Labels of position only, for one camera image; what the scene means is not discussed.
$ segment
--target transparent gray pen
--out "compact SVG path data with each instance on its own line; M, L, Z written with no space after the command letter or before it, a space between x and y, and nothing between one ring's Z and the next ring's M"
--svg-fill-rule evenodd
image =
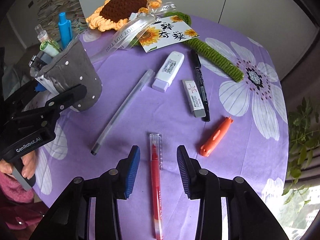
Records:
M122 103L122 105L119 107L118 111L116 111L115 115L112 117L106 128L103 130L101 135L99 136L98 140L94 144L94 146L91 149L91 153L93 155L96 155L103 144L104 140L106 139L107 134L112 129L112 127L116 124L116 122L119 120L121 115L124 113L124 111L128 108L131 101L134 99L136 94L143 89L143 87L148 84L151 80L151 78L155 75L155 72L152 69L149 69L143 77L139 80L138 84L133 88L133 90L130 92L130 94L127 96L125 101Z

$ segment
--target human hand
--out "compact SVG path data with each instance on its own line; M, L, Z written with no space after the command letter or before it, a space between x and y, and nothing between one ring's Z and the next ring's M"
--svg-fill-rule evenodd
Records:
M36 152L35 151L29 152L28 154L21 157L21 159L24 165L22 168L21 174L24 178L31 179L36 171ZM11 163L7 163L5 160L0 160L0 171L2 173L5 173L13 177L11 175L12 170L13 170L13 165Z

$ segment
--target barcode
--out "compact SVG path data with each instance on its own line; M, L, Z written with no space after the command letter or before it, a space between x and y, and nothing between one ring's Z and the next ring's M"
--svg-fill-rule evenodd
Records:
M195 97L194 97L194 96L191 96L191 100L192 100L193 106L194 106L194 107L197 107L197 105L196 105L196 100L195 100Z
M175 67L176 63L177 63L177 62L174 61L174 60L169 60L168 63L167 63L167 65L166 65L165 68L164 68L164 72L170 74L170 73L172 72L173 68Z
M203 100L203 101L206 101L206 100L207 100L207 98L206 98L206 96L205 96L205 90L204 90L204 87L200 87L200 90L201 90L202 100Z

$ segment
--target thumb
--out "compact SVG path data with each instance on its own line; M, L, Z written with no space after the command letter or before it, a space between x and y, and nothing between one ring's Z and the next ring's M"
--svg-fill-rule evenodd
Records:
M0 160L0 171L2 173L11 174L13 169L13 165L7 163L5 160Z

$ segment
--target floral tablecloth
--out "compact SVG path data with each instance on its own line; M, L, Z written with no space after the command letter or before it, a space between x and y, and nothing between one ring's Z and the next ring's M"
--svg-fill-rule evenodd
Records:
M125 158L132 145L138 145L140 166L133 193L128 200L119 201L120 223L124 240L153 239L150 133L163 135L161 187L166 239L194 239L198 219L199 201L189 200L183 191L176 161L179 145L185 145L190 157L219 177L244 177L267 203L281 195L288 127L280 82L268 52L252 39L209 20L192 17L192 28L201 40L244 72L243 81L235 83L201 58L211 121L205 123L190 113L181 81L195 78L188 47L179 43L149 53L141 47L117 50L102 65L94 66L103 85L99 101L85 112L63 111L56 125L56 139L38 149L34 189L48 206L74 177L98 177ZM90 56L112 35L88 30L81 41ZM90 149L99 134L140 77L149 68L157 71L172 51L183 53L185 60L166 93L153 90L150 85L139 92L108 134L100 152L91 155ZM30 107L43 105L49 97L48 92L38 94ZM208 158L200 156L199 147L230 115L234 122L226 136ZM224 201L222 205L225 218Z

